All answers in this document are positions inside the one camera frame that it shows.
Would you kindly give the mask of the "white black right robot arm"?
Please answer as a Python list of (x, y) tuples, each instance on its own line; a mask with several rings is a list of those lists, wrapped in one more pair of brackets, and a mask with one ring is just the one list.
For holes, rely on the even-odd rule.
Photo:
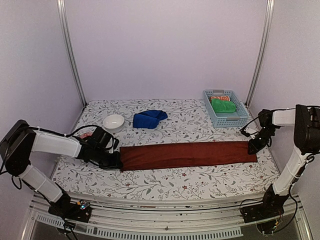
[(292, 154), (277, 180), (264, 193), (258, 213), (269, 218), (282, 208), (308, 163), (320, 153), (320, 107), (297, 104), (288, 109), (263, 109), (257, 119), (260, 131), (248, 142), (248, 154), (254, 155), (268, 146), (277, 129), (293, 126)]

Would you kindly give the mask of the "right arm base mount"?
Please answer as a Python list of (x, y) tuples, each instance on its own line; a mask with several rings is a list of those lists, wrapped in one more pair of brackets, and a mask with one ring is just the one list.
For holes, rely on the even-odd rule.
[(257, 223), (257, 230), (263, 235), (272, 235), (277, 230), (284, 214), (284, 208), (264, 206), (262, 200), (245, 199), (239, 206), (244, 223)]

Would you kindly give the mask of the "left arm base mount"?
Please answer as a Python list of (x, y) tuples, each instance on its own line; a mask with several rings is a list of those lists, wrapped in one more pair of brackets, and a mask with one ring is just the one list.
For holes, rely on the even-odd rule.
[(62, 219), (74, 220), (88, 223), (91, 217), (91, 204), (84, 200), (72, 203), (69, 200), (59, 200), (51, 202), (48, 213), (61, 217)]

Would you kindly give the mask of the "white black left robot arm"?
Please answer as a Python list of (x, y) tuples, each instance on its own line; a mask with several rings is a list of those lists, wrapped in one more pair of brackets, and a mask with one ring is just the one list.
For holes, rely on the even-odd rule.
[(0, 142), (1, 174), (19, 178), (35, 192), (41, 194), (57, 214), (70, 217), (75, 209), (84, 211), (83, 203), (71, 203), (70, 196), (58, 184), (31, 164), (33, 152), (68, 156), (98, 166), (100, 169), (121, 169), (119, 140), (102, 127), (95, 125), (91, 135), (81, 138), (77, 131), (62, 134), (30, 126), (18, 120)]

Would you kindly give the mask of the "dark red towel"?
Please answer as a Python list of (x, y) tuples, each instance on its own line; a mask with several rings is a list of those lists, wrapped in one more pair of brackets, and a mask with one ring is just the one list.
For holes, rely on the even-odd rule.
[(166, 143), (120, 148), (122, 171), (256, 163), (246, 141)]

